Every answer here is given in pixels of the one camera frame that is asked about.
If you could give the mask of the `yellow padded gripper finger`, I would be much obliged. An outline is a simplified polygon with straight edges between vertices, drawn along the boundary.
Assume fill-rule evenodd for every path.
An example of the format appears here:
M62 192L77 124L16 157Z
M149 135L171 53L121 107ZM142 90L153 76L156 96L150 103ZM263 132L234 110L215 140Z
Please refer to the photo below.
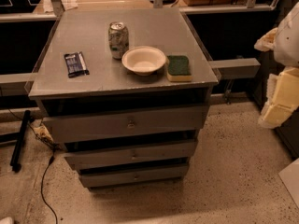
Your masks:
M299 68L286 67L267 80L267 101L258 123L268 129L280 127L299 107Z

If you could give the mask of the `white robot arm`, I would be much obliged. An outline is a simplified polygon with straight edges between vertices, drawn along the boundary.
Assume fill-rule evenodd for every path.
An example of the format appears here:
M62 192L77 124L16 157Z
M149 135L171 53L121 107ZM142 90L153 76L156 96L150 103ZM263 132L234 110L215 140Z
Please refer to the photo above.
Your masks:
M299 107L299 3L277 28L258 39L254 48L272 50L276 62L285 66L267 79L266 98L259 124L268 129L282 125Z

